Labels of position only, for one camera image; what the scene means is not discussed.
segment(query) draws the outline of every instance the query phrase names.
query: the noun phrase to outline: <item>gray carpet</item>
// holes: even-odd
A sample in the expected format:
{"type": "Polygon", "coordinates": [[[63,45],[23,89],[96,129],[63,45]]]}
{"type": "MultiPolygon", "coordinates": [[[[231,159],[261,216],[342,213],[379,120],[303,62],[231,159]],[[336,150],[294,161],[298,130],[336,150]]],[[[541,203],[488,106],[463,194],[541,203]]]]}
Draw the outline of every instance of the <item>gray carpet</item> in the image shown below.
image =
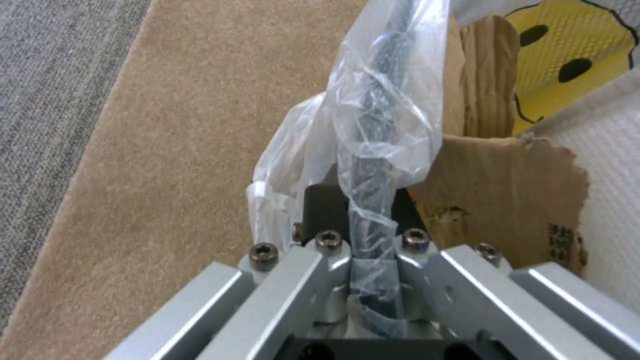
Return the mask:
{"type": "Polygon", "coordinates": [[[0,329],[149,0],[0,0],[0,329]]]}

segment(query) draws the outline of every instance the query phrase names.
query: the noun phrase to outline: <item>silver metal bar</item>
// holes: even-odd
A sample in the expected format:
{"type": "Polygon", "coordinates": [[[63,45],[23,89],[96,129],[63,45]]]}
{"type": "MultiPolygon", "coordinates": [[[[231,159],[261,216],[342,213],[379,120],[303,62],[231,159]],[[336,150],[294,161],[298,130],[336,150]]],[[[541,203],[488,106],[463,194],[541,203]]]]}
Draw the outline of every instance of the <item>silver metal bar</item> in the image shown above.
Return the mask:
{"type": "Polygon", "coordinates": [[[289,335],[309,330],[330,290],[322,254],[293,247],[198,359],[272,359],[289,335]]]}
{"type": "Polygon", "coordinates": [[[106,359],[192,359],[252,290],[249,274],[211,263],[106,359]]]}
{"type": "Polygon", "coordinates": [[[555,263],[511,279],[616,359],[640,359],[640,318],[555,263]]]}
{"type": "Polygon", "coordinates": [[[519,359],[610,359],[466,245],[434,255],[425,270],[429,304],[461,338],[488,331],[519,359]]]}

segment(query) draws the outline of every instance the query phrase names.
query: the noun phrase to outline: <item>hole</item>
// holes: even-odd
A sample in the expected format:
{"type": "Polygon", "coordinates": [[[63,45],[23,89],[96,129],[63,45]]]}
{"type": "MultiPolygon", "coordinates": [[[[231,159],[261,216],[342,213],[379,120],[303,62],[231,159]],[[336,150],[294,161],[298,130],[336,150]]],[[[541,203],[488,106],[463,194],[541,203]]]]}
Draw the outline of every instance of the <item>hole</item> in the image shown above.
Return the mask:
{"type": "Polygon", "coordinates": [[[420,230],[409,230],[409,236],[417,239],[424,239],[424,233],[420,230]]]}
{"type": "Polygon", "coordinates": [[[444,349],[444,359],[445,360],[457,360],[457,359],[465,359],[465,360],[481,360],[481,358],[476,354],[473,349],[471,349],[468,345],[463,343],[453,343],[449,345],[446,349],[444,349]]]}
{"type": "Polygon", "coordinates": [[[535,25],[520,33],[520,46],[525,47],[540,40],[549,31],[547,25],[535,25]]]}
{"type": "Polygon", "coordinates": [[[302,349],[298,360],[334,360],[335,354],[327,345],[313,342],[302,349]]]}
{"type": "Polygon", "coordinates": [[[560,71],[558,72],[558,81],[560,81],[561,83],[571,81],[587,72],[587,70],[589,70],[591,66],[592,63],[589,59],[573,59],[568,63],[562,65],[560,71]]]}
{"type": "Polygon", "coordinates": [[[487,254],[487,255],[496,255],[498,253],[495,250],[495,247],[487,243],[481,243],[480,245],[478,245],[478,250],[480,250],[483,254],[487,254]]]}
{"type": "Polygon", "coordinates": [[[444,287],[444,295],[447,297],[449,302],[456,301],[456,293],[453,292],[453,288],[449,285],[444,287]]]}
{"type": "Polygon", "coordinates": [[[326,232],[322,234],[322,240],[335,240],[335,234],[330,233],[330,232],[326,232]]]}
{"type": "Polygon", "coordinates": [[[260,245],[260,246],[255,248],[255,253],[258,254],[258,255],[270,254],[271,253],[271,247],[269,247],[267,245],[260,245]]]}

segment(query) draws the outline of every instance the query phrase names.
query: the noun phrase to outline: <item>carpet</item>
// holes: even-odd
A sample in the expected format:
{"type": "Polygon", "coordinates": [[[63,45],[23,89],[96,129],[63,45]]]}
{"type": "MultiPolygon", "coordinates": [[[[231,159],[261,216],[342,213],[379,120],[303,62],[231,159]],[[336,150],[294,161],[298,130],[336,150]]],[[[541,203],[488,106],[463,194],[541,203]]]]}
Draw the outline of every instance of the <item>carpet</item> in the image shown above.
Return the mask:
{"type": "Polygon", "coordinates": [[[0,2],[0,329],[148,0],[0,2]]]}
{"type": "Polygon", "coordinates": [[[211,261],[236,264],[253,167],[364,3],[153,0],[0,358],[100,358],[211,261]]]}

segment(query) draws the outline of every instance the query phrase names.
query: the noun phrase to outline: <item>beige carpet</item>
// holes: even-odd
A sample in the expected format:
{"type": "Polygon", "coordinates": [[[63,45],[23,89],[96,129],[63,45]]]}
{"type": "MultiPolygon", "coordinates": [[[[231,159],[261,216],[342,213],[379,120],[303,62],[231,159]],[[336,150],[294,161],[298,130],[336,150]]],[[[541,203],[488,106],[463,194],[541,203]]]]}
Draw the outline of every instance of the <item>beige carpet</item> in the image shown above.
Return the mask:
{"type": "Polygon", "coordinates": [[[364,2],[153,0],[0,358],[99,358],[209,262],[234,264],[253,166],[364,2]]]}

